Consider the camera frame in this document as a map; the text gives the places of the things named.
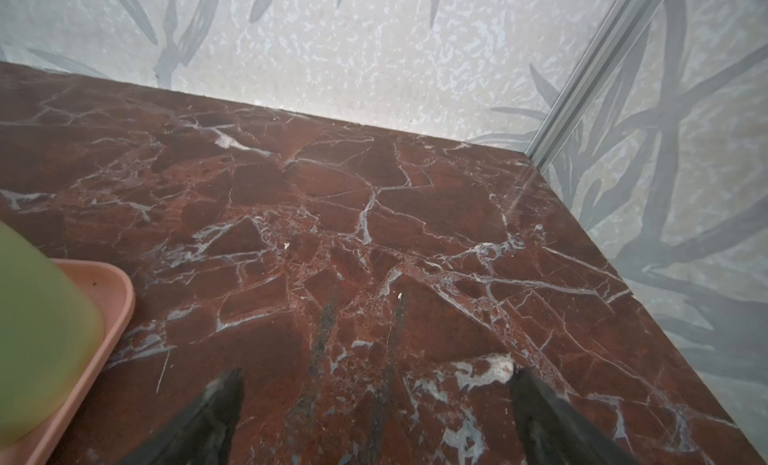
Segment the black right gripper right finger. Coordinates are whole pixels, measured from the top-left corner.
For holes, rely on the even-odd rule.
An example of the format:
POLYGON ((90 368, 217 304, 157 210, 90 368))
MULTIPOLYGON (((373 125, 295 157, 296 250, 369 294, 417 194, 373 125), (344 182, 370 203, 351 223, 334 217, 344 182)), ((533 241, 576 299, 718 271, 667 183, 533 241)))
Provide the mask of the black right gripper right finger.
POLYGON ((515 428, 529 464, 635 464, 637 460, 536 377, 515 368, 509 379, 515 428))

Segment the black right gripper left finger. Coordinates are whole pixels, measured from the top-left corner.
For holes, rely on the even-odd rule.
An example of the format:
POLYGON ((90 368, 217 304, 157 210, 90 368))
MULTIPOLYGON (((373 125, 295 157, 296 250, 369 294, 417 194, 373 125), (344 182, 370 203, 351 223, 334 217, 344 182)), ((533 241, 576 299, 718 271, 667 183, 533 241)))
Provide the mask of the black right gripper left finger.
POLYGON ((121 462, 227 464, 243 401, 242 370, 226 371, 121 462))

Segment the light green mug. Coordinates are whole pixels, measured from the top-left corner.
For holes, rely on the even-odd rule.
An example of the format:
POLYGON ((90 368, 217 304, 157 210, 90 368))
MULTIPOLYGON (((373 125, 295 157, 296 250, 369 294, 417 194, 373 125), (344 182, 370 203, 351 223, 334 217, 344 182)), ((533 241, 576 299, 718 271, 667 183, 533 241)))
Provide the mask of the light green mug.
POLYGON ((1 447, 67 399, 104 335, 100 312, 67 275, 1 225, 1 447))

